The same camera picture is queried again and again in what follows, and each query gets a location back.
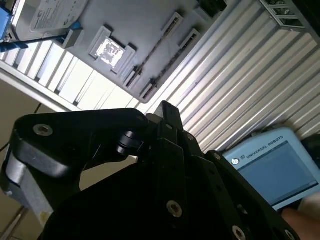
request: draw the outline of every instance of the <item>touchscreen display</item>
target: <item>touchscreen display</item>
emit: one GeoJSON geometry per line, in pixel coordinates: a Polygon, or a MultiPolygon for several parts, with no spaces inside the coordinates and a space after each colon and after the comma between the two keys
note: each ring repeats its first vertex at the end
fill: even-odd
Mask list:
{"type": "Polygon", "coordinates": [[[287,141],[238,171],[271,206],[318,185],[287,141]]]}

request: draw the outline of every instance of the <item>metal panel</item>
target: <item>metal panel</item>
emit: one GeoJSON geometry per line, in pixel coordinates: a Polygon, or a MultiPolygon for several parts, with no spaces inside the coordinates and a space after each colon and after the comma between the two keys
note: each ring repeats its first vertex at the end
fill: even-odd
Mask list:
{"type": "Polygon", "coordinates": [[[19,51],[20,51],[19,49],[14,49],[14,50],[9,51],[8,55],[5,58],[5,63],[9,64],[10,66],[13,66],[16,61],[16,58],[18,56],[19,51]]]}
{"type": "MultiPolygon", "coordinates": [[[[21,61],[0,55],[0,67],[34,88],[34,98],[55,109],[61,105],[71,111],[127,107],[146,114],[166,100],[180,109],[184,128],[205,152],[230,148],[251,132],[279,123],[293,128],[300,138],[320,132],[319,46],[305,31],[280,29],[259,1],[228,1],[214,25],[147,104],[70,53],[61,50],[52,55],[54,48],[39,49],[40,66],[37,57],[24,53],[21,61]],[[34,65],[40,84],[24,75],[34,65]]],[[[14,77],[5,79],[23,90],[14,77]]]]}
{"type": "MultiPolygon", "coordinates": [[[[218,5],[212,8],[223,9],[218,5]]],[[[148,102],[218,15],[212,19],[198,0],[133,0],[130,4],[126,0],[108,0],[106,4],[90,0],[79,18],[84,31],[70,52],[132,96],[148,102]],[[113,41],[120,52],[126,51],[111,70],[111,65],[95,55],[102,42],[113,41]],[[137,72],[131,75],[135,66],[139,66],[137,72]],[[157,87],[150,90],[155,81],[157,87]]]]}
{"type": "Polygon", "coordinates": [[[30,70],[27,76],[31,79],[35,79],[43,62],[48,54],[49,49],[51,48],[52,42],[44,41],[40,43],[39,51],[37,52],[34,61],[30,67],[30,70]]]}

